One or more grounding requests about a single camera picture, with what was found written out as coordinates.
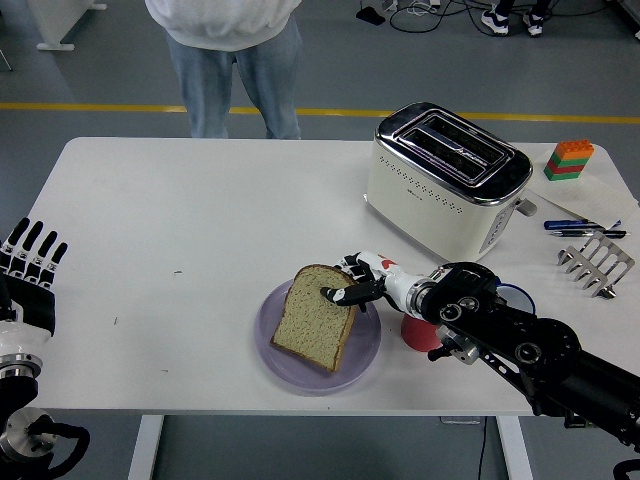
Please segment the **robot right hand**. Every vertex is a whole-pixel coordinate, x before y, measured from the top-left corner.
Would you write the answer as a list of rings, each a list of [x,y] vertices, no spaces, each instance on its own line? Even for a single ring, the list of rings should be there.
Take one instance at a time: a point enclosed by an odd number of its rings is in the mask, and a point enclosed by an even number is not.
[[[346,255],[337,267],[355,284],[321,287],[320,293],[330,302],[338,306],[357,305],[365,310],[368,302],[385,298],[392,308],[421,317],[415,297],[426,288],[426,277],[411,275],[393,260],[368,251]]]

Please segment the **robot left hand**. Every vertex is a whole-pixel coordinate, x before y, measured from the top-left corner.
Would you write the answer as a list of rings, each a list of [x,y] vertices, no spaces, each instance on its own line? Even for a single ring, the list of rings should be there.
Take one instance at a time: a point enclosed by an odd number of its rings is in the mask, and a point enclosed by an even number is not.
[[[39,349],[55,332],[56,271],[68,245],[25,217],[1,242],[1,353]]]

